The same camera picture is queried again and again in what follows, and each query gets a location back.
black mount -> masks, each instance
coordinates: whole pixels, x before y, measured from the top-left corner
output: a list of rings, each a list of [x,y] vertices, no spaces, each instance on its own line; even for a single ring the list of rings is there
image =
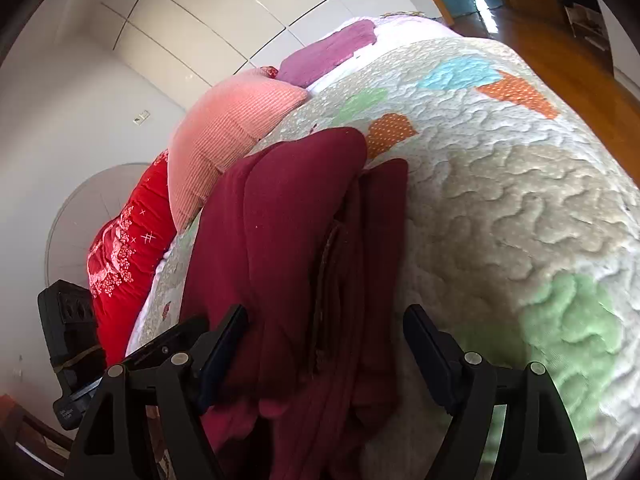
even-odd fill
[[[433,399],[453,416],[427,480],[473,480],[492,413],[507,414],[492,480],[586,480],[580,449],[545,367],[491,365],[464,353],[420,305],[404,313],[404,337]],[[204,317],[181,323],[102,377],[76,438],[70,480],[157,480],[146,406],[158,406],[179,480],[223,480],[198,416],[216,401],[236,345],[248,325],[232,307],[214,332]]]
[[[53,411],[63,429],[80,425],[106,367],[95,333],[91,293],[57,280],[38,295],[38,310],[51,366],[62,396]]]
[[[157,406],[177,478],[222,480],[198,416],[215,402],[247,325],[239,305],[213,332],[205,317],[195,317],[110,367],[84,414],[65,477],[157,480],[145,409]]]
[[[475,478],[498,404],[507,414],[492,480],[586,480],[569,416],[542,364],[513,370],[465,354],[417,304],[402,327],[431,397],[453,416],[427,480]]]

tiled floor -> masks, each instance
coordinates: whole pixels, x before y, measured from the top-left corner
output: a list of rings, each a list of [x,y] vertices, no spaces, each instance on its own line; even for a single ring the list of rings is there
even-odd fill
[[[495,34],[487,33],[478,14],[456,19],[453,29],[499,40],[520,54],[640,184],[640,102],[614,79],[610,66],[564,29],[505,8],[492,14]]]

pink pillow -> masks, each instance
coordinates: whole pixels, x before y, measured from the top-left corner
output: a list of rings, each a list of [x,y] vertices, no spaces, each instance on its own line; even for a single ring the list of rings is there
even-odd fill
[[[179,233],[220,175],[306,97],[305,89],[255,69],[220,82],[193,105],[169,144],[169,204]]]

patchwork quilt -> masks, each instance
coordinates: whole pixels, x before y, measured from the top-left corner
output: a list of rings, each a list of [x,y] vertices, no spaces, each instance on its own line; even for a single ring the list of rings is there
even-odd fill
[[[410,165],[392,328],[401,406],[367,445],[364,478],[423,478],[449,424],[402,338],[412,303],[494,364],[544,363],[588,477],[614,478],[640,434],[638,188],[580,117],[492,40],[398,48],[294,110],[254,152],[344,125],[366,135],[369,166]],[[480,477],[503,419],[496,408]]]
[[[129,340],[127,354],[135,352],[178,323],[184,280],[187,277],[199,224],[200,213],[184,232],[175,237],[173,249],[166,257],[158,284],[147,300],[148,310],[143,313],[143,319],[136,322],[136,328],[139,328],[135,335],[136,344],[132,346],[132,340]]]

shelf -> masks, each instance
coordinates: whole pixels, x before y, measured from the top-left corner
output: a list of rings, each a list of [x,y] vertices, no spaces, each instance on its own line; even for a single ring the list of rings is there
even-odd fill
[[[604,34],[602,34],[600,31],[596,30],[595,28],[589,27],[589,25],[585,25],[585,24],[580,23],[580,22],[571,22],[571,24],[572,25],[577,25],[578,27],[583,28],[584,30],[588,31],[589,33],[595,34],[596,36],[601,37],[603,40],[606,40],[607,42],[609,41]]]
[[[579,4],[578,2],[574,2],[574,7],[575,7],[575,6],[578,6],[578,7],[583,8],[583,9],[584,9],[588,14],[589,14],[590,12],[593,12],[594,14],[597,14],[597,15],[599,15],[599,16],[602,16],[602,12],[600,12],[599,10],[591,9],[591,7],[585,7],[583,4]]]
[[[606,52],[607,50],[611,50],[611,47],[609,45],[609,42],[607,41],[607,44],[603,44],[601,41],[598,40],[599,38],[594,38],[593,36],[585,36],[584,40],[588,41],[589,43],[591,43],[595,48]]]

